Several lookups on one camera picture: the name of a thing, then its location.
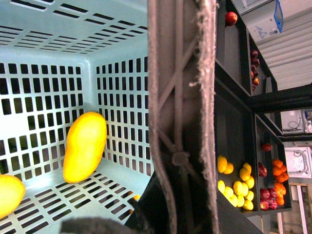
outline white appliance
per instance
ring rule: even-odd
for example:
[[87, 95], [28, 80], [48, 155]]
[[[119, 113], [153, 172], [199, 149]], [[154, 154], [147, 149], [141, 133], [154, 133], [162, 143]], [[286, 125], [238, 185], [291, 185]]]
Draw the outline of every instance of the white appliance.
[[289, 177], [312, 178], [312, 151], [310, 147], [285, 148]]
[[308, 132], [307, 120], [303, 110], [281, 112], [284, 134]]
[[282, 33], [284, 20], [278, 0], [248, 11], [242, 18], [255, 42]]

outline corrugated wall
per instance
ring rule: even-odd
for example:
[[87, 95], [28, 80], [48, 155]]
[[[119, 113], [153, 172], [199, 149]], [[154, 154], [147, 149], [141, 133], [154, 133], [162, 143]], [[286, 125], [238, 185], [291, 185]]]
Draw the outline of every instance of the corrugated wall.
[[312, 82], [312, 8], [286, 21], [283, 33], [257, 45], [279, 90]]

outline blue object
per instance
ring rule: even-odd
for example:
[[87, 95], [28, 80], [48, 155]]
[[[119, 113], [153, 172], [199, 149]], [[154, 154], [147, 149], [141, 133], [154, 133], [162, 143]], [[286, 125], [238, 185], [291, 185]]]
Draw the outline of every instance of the blue object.
[[276, 7], [274, 12], [274, 19], [277, 25], [277, 28], [280, 33], [283, 31], [283, 24], [284, 24], [284, 18], [283, 18], [283, 11], [280, 5], [279, 0], [276, 0]]

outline crate floor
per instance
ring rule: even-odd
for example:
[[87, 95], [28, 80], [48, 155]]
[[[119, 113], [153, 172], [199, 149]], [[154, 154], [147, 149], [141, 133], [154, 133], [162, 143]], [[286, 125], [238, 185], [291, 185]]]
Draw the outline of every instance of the crate floor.
[[111, 218], [124, 224], [133, 207], [128, 200], [141, 195], [150, 177], [103, 159], [86, 180], [68, 184], [62, 168], [25, 182], [19, 207], [0, 220], [0, 233], [59, 233], [63, 219]]

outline yellow mango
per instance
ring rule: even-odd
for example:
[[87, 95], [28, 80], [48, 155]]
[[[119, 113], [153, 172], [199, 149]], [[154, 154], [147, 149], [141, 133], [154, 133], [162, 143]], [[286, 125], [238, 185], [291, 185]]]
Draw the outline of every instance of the yellow mango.
[[70, 127], [63, 166], [67, 183], [88, 178], [98, 167], [107, 138], [105, 118], [95, 112], [81, 115]]
[[0, 175], [0, 219], [12, 213], [26, 193], [24, 184], [15, 176]]

